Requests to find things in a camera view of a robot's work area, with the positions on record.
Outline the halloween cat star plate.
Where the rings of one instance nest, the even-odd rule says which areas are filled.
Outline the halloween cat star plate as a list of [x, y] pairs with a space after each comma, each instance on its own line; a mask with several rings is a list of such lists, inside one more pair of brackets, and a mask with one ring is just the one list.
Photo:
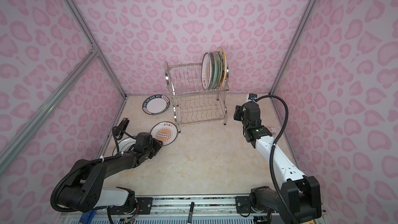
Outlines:
[[227, 59], [226, 59], [226, 53], [222, 47], [217, 48], [217, 53], [219, 54], [221, 61], [221, 74], [220, 74], [220, 81], [218, 84], [218, 89], [221, 89], [224, 85], [227, 76]]

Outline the orange sunburst plate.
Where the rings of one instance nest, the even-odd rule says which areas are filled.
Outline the orange sunburst plate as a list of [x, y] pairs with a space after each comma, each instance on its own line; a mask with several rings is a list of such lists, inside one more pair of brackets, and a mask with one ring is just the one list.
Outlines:
[[178, 137], [178, 129], [174, 123], [164, 121], [156, 124], [150, 131], [152, 137], [162, 143], [162, 146], [172, 144]]
[[210, 53], [205, 53], [202, 60], [201, 82], [204, 90], [210, 87], [212, 77], [212, 63]]

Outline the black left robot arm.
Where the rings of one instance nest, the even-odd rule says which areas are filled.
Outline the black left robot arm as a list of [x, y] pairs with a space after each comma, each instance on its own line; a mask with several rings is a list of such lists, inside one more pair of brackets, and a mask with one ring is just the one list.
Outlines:
[[51, 207], [61, 213], [87, 213], [104, 208], [113, 208], [117, 213], [136, 212], [135, 192], [123, 187], [105, 188], [104, 180], [152, 159], [162, 146], [150, 133], [142, 132], [132, 146], [114, 156], [78, 160], [55, 186], [50, 197]]

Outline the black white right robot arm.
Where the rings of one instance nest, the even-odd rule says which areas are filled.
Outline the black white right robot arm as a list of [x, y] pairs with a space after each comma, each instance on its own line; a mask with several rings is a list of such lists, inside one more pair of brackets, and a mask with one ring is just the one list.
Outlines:
[[258, 103], [248, 101], [235, 108], [234, 120], [243, 124], [243, 135], [269, 163], [274, 187], [253, 188], [246, 203], [237, 202], [237, 212], [279, 213], [285, 224], [305, 223], [322, 215], [320, 184], [306, 176], [278, 147], [277, 138], [261, 123]]

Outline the mint green flower plate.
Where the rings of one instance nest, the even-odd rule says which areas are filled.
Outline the mint green flower plate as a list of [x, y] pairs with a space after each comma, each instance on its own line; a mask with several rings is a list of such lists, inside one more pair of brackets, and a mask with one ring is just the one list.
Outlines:
[[214, 82], [215, 82], [215, 76], [216, 76], [216, 71], [215, 69], [217, 68], [217, 66], [215, 65], [215, 57], [214, 57], [214, 53], [212, 52], [212, 58], [213, 58], [213, 64], [212, 64], [212, 76], [211, 76], [211, 83], [209, 85], [209, 89], [214, 90]]

